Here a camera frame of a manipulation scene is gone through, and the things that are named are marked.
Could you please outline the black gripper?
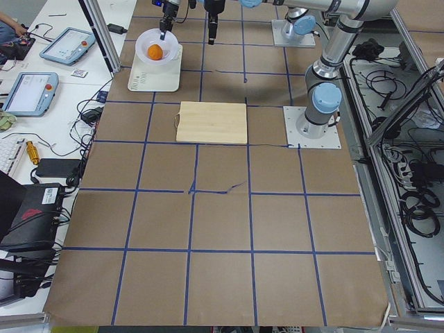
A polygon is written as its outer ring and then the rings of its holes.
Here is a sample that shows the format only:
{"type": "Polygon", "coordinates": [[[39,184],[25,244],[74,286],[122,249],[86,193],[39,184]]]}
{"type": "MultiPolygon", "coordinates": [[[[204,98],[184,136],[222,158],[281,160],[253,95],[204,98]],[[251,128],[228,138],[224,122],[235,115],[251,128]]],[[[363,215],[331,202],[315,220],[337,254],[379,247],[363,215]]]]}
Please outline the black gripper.
{"type": "Polygon", "coordinates": [[[167,30],[173,28],[181,0],[152,0],[151,4],[162,8],[163,17],[160,20],[160,39],[164,40],[167,30]]]}
{"type": "Polygon", "coordinates": [[[225,0],[201,0],[200,3],[203,4],[204,9],[209,15],[208,44],[213,45],[216,40],[219,14],[225,10],[225,0]]]}

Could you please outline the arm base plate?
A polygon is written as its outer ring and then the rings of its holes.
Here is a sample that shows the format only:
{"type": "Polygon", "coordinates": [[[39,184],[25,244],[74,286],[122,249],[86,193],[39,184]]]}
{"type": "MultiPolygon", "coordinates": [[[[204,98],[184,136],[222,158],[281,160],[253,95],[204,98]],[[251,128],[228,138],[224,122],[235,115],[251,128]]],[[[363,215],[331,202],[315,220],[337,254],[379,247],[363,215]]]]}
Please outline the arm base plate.
{"type": "Polygon", "coordinates": [[[275,46],[298,48],[314,48],[316,46],[312,33],[316,20],[312,15],[297,19],[293,23],[288,20],[274,19],[271,24],[275,46]]]}
{"type": "Polygon", "coordinates": [[[305,117],[306,107],[284,106],[284,124],[289,148],[341,149],[334,115],[324,125],[314,125],[305,117]]]}

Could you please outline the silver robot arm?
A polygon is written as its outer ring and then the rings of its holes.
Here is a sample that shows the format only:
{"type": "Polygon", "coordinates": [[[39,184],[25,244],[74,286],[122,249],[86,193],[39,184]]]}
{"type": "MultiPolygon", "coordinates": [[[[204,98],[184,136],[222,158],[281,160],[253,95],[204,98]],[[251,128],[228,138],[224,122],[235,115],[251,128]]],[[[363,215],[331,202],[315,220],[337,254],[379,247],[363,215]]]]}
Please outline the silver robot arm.
{"type": "Polygon", "coordinates": [[[320,58],[307,68],[306,80],[317,84],[333,83],[339,77],[345,55],[364,22],[375,21],[390,13],[397,1],[269,1],[275,7],[288,9],[287,19],[296,21],[309,10],[323,14],[337,14],[336,26],[320,58]]]}
{"type": "MultiPolygon", "coordinates": [[[[163,17],[159,23],[160,40],[164,41],[167,31],[171,32],[176,20],[181,1],[152,1],[154,6],[161,7],[163,17]]],[[[201,1],[208,15],[208,44],[213,45],[219,22],[219,15],[225,10],[225,1],[201,1]]],[[[313,32],[316,19],[307,14],[308,9],[289,6],[282,27],[283,37],[291,40],[296,36],[305,36],[313,32]]]]}

